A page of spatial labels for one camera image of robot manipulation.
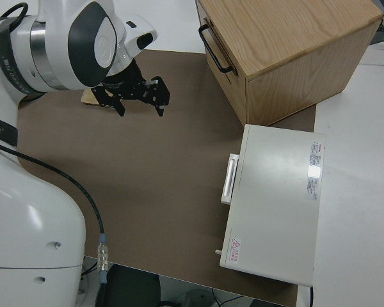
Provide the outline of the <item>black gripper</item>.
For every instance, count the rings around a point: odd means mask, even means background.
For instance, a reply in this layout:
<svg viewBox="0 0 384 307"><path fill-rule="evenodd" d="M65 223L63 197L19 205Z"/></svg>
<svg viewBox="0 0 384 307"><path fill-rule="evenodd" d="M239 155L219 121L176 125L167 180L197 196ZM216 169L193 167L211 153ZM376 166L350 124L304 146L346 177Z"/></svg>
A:
<svg viewBox="0 0 384 307"><path fill-rule="evenodd" d="M163 79L156 76L146 81L136 61L131 61L123 71L106 77L102 85L91 88L93 96L100 106L114 109L119 116L124 116L125 107L118 94L122 99L142 100L154 106L159 116L164 115L164 109L170 101L170 92Z"/></svg>

